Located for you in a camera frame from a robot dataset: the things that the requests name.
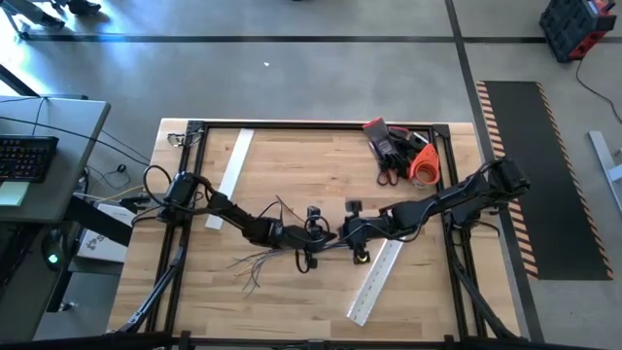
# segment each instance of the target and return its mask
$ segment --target gray desk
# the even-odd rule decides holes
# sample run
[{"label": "gray desk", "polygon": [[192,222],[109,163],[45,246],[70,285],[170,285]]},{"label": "gray desk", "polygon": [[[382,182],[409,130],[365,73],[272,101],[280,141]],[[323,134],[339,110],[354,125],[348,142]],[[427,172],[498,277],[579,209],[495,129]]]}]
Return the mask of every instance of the gray desk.
[{"label": "gray desk", "polygon": [[[18,99],[0,96],[0,101]],[[0,103],[0,116],[34,122],[40,99]],[[101,101],[84,101],[51,98],[43,102],[39,123],[71,130],[97,138],[106,121],[110,104]],[[0,120],[0,133],[26,134],[33,125]],[[19,207],[0,206],[0,221],[56,223],[64,218],[94,141],[65,132],[37,126],[36,135],[58,138],[56,156],[52,161],[46,181],[30,184],[25,199]]]}]

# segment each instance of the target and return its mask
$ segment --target orange and black striped border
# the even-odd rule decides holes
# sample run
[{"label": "orange and black striped border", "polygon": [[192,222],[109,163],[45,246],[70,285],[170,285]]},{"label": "orange and black striped border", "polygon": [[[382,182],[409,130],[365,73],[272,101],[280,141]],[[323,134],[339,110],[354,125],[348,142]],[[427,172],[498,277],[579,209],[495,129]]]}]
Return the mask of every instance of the orange and black striped border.
[{"label": "orange and black striped border", "polygon": [[[482,112],[484,113],[484,121],[488,129],[488,136],[493,146],[493,153],[496,158],[502,158],[505,156],[505,148],[501,140],[501,134],[497,126],[497,120],[495,119],[495,111],[493,110],[493,104],[490,101],[488,95],[488,89],[484,82],[477,82],[477,94],[479,95],[479,101],[481,103]],[[537,266],[536,256],[534,256],[534,250],[532,249],[532,243],[529,239],[527,227],[525,226],[525,219],[521,211],[521,205],[518,199],[513,199],[508,204],[509,214],[512,220],[514,233],[518,240],[518,247],[520,249],[521,258],[523,260],[523,266],[525,272],[530,278],[537,279]]]},{"label": "orange and black striped border", "polygon": [[583,206],[583,210],[585,211],[585,217],[590,225],[590,229],[594,234],[594,240],[596,244],[599,246],[599,252],[601,253],[601,257],[603,258],[603,263],[606,266],[606,275],[610,279],[613,279],[613,269],[611,268],[611,263],[609,262],[608,257],[606,256],[605,246],[601,237],[599,236],[598,229],[596,228],[596,223],[594,219],[592,219],[592,215],[590,214],[590,208],[587,205],[587,200],[585,200],[585,196],[583,195],[583,191],[581,190],[581,186],[579,185],[578,180],[576,179],[576,174],[574,173],[574,169],[572,168],[572,164],[570,163],[570,158],[568,157],[568,151],[566,150],[566,146],[564,146],[564,140],[562,140],[562,135],[558,129],[557,123],[555,122],[555,117],[553,117],[553,109],[551,108],[546,95],[544,94],[544,88],[542,88],[542,84],[536,83],[538,89],[540,90],[540,97],[542,98],[542,102],[544,103],[544,108],[546,109],[546,114],[548,114],[548,118],[553,125],[553,130],[555,131],[555,136],[557,137],[557,142],[559,143],[560,149],[562,150],[562,154],[564,155],[564,160],[566,161],[566,166],[568,168],[568,172],[572,177],[572,181],[574,182],[574,187],[576,188],[576,193],[579,195],[579,199],[581,200],[581,205]]}]

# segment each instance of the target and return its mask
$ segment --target concrete floor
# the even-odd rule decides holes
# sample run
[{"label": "concrete floor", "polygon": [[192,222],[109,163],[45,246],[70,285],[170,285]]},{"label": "concrete floor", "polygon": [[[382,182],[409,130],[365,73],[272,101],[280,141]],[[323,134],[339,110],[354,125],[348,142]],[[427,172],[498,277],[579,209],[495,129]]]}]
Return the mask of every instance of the concrete floor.
[{"label": "concrete floor", "polygon": [[[106,0],[102,4],[105,16],[84,21],[67,16],[68,27],[78,34],[133,36],[452,35],[443,0]],[[456,12],[464,36],[541,37],[537,20],[546,4],[544,0],[461,0],[456,1]],[[63,33],[71,34],[69,28]],[[42,31],[34,27],[32,32]],[[80,93],[110,101],[113,109],[105,129],[145,155],[151,153],[162,118],[366,120],[382,116],[390,121],[473,121],[454,44],[14,43],[13,33],[0,34],[0,45],[8,48],[0,52],[0,60],[15,74],[42,93]],[[622,36],[622,25],[610,34]],[[619,274],[622,215],[586,132],[601,130],[614,150],[622,147],[622,125],[601,99],[575,81],[576,63],[557,63],[545,45],[468,44],[466,54],[475,80],[543,83],[614,272]],[[622,44],[598,45],[581,68],[588,85],[620,106],[621,54]],[[138,130],[148,136],[136,137]],[[130,160],[96,147],[89,161],[101,171],[110,171],[120,162],[130,169],[130,186],[140,185],[142,168]],[[100,186],[96,192],[115,191]],[[102,277],[97,283],[85,283],[83,278],[92,277],[74,277],[72,285],[81,287],[70,287],[69,298],[94,294],[107,301],[94,305],[86,298],[70,313],[54,315],[53,322],[44,320],[38,338],[105,331],[99,321],[93,321],[93,327],[75,325],[106,313],[117,281]],[[547,342],[619,348],[619,279],[530,284]]]}]

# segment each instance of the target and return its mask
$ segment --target black keyboard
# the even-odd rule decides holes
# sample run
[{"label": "black keyboard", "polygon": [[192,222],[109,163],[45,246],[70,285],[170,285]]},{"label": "black keyboard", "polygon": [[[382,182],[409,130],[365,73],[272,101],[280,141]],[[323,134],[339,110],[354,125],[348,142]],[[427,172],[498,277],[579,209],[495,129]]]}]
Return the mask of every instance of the black keyboard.
[{"label": "black keyboard", "polygon": [[0,135],[0,181],[43,182],[57,144],[53,136]]}]

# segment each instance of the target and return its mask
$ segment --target wooden table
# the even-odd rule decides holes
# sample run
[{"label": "wooden table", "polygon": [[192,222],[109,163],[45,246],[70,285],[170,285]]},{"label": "wooden table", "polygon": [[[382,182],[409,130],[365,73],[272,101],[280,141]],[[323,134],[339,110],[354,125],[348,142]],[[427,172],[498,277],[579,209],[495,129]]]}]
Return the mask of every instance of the wooden table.
[{"label": "wooden table", "polygon": [[[184,132],[188,120],[162,120],[152,163],[176,172],[181,150],[166,140],[168,132]],[[479,166],[477,141],[470,123],[450,123],[459,178]],[[202,175],[217,188],[222,180],[239,129],[211,129]],[[190,156],[189,169],[193,167]],[[363,215],[405,199],[423,198],[433,187],[419,188],[405,181],[392,188],[376,185],[376,162],[360,131],[256,130],[235,192],[245,210],[258,215],[279,194],[301,217],[306,207],[322,209],[336,230],[346,215],[347,199],[363,201]],[[149,178],[154,192],[164,192],[165,179],[154,172]],[[278,206],[267,215],[278,216]],[[275,258],[261,271],[260,288],[247,296],[246,276],[235,277],[226,267],[233,258],[262,251],[248,243],[229,224],[220,231],[205,228],[206,217],[192,223],[190,249],[178,304],[175,333],[191,331],[196,337],[439,341],[457,335],[456,315],[440,219],[431,218],[420,237],[406,244],[364,327],[346,318],[346,312],[371,264],[353,265],[347,249],[324,252],[319,267],[300,274],[294,255]],[[296,218],[285,212],[285,221]],[[164,225],[143,222],[134,230],[109,329],[117,329],[151,291],[156,275]],[[370,242],[373,255],[381,240]],[[501,256],[497,233],[486,227],[472,232],[472,252],[483,296],[510,330],[517,321]],[[466,292],[469,329],[475,326]],[[168,294],[162,298],[157,329],[163,329]]]}]

